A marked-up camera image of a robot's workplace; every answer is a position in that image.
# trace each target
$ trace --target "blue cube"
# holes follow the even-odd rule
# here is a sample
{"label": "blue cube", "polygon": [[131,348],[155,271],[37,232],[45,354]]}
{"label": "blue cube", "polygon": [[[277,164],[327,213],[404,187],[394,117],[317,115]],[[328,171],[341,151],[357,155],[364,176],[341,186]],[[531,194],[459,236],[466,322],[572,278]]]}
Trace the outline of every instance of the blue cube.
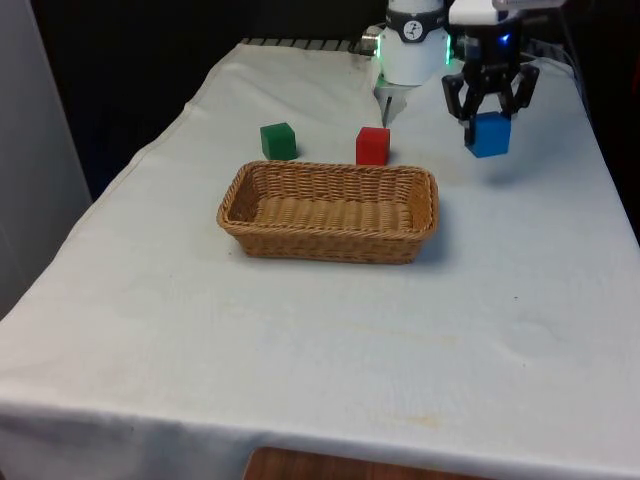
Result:
{"label": "blue cube", "polygon": [[498,112],[481,113],[476,117],[475,143],[468,145],[478,158],[504,155],[509,152],[511,120]]}

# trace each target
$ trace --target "logo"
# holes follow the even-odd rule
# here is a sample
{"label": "logo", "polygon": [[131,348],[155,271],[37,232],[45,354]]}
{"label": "logo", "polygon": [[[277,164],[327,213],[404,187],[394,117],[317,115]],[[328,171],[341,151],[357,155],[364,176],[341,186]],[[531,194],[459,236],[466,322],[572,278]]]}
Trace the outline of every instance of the logo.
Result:
{"label": "logo", "polygon": [[423,31],[422,24],[415,20],[408,21],[404,26],[404,36],[407,40],[418,40]]}

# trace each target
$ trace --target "blue light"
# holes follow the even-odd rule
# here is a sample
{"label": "blue light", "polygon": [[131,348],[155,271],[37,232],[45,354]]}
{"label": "blue light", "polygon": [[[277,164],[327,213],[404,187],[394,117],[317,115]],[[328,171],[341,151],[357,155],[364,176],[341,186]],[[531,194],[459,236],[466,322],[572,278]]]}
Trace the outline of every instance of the blue light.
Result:
{"label": "blue light", "polygon": [[507,33],[506,35],[500,37],[498,40],[500,40],[500,43],[506,47],[507,45],[509,45],[509,40],[511,40],[511,34]]}

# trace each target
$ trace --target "cube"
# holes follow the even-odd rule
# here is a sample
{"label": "cube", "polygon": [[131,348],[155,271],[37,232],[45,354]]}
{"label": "cube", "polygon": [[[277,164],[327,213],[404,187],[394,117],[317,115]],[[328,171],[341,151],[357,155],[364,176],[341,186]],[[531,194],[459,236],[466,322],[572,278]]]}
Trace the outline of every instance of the cube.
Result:
{"label": "cube", "polygon": [[476,117],[475,141],[467,145],[477,158],[504,155],[509,152],[511,120],[498,112],[481,113]]}
{"label": "cube", "polygon": [[356,140],[356,163],[385,166],[389,161],[390,147],[391,130],[364,127]]}
{"label": "cube", "polygon": [[269,125],[260,129],[262,152],[268,160],[294,160],[298,158],[296,134],[287,123]]}

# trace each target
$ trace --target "green cube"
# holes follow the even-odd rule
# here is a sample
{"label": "green cube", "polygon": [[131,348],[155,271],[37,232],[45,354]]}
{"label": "green cube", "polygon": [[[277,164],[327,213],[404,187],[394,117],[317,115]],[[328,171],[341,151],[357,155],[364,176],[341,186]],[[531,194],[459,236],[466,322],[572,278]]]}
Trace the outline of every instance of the green cube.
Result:
{"label": "green cube", "polygon": [[268,160],[295,160],[298,158],[296,134],[287,123],[269,125],[260,129],[262,151]]}

